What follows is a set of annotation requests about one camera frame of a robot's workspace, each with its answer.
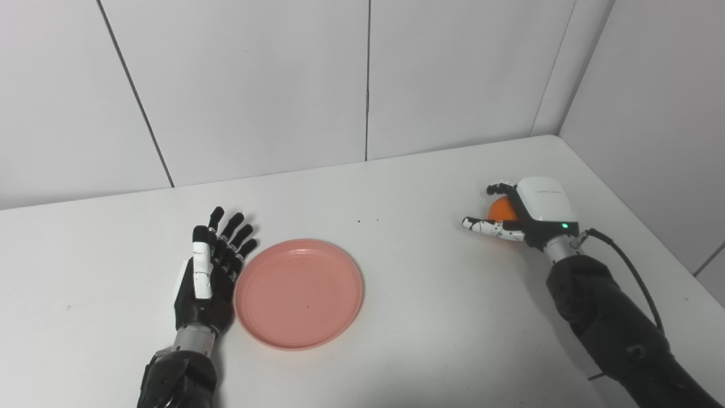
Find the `black arm sleeve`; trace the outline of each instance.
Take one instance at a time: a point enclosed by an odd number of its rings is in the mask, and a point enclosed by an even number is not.
[[[547,287],[561,317],[602,372],[642,408],[722,408],[675,361],[662,333],[619,288],[606,265],[584,255],[554,264]]]
[[[171,351],[146,365],[137,408],[212,408],[217,374],[195,351]]]

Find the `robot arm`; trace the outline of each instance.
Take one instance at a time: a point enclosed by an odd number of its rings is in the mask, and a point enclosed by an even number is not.
[[[620,289],[607,266],[584,255],[576,213],[558,180],[527,177],[493,184],[487,192],[505,197],[494,203],[489,219],[466,217],[463,226],[503,239],[522,236],[546,254],[552,262],[547,288],[556,308],[604,375],[642,408],[722,408],[677,363],[664,332]]]
[[[251,225],[235,231],[244,215],[231,217],[217,236],[224,210],[217,207],[208,226],[194,228],[194,255],[186,263],[174,303],[176,339],[146,365],[138,408],[211,408],[217,374],[210,357],[214,342],[233,313],[234,283],[244,259],[257,247]]]

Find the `silver cylinder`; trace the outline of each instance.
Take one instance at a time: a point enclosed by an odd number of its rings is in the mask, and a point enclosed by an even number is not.
[[[204,325],[184,325],[176,332],[173,351],[188,350],[211,356],[214,348],[214,332]]]
[[[559,235],[544,245],[544,253],[549,257],[552,264],[556,264],[564,258],[583,255],[584,251],[576,247],[578,244],[579,241],[572,235]]]

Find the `pink plate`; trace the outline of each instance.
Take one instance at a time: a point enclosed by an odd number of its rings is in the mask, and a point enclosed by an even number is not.
[[[317,240],[273,245],[244,268],[234,290],[242,327],[280,350],[307,350],[344,332],[360,310],[363,281],[340,248]]]

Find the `table surface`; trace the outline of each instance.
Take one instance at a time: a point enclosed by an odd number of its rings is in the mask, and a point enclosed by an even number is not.
[[[611,380],[586,380],[546,258],[460,226],[485,215],[488,183],[533,175],[561,180],[581,225],[629,254],[674,354],[725,401],[725,310],[556,136],[0,211],[0,395],[9,407],[135,406],[144,365],[173,342],[191,230],[223,205],[248,214],[261,248],[343,248],[365,297],[346,332],[309,351],[265,347],[234,323],[215,352],[217,407],[627,406]],[[645,309],[611,249],[584,249]]]

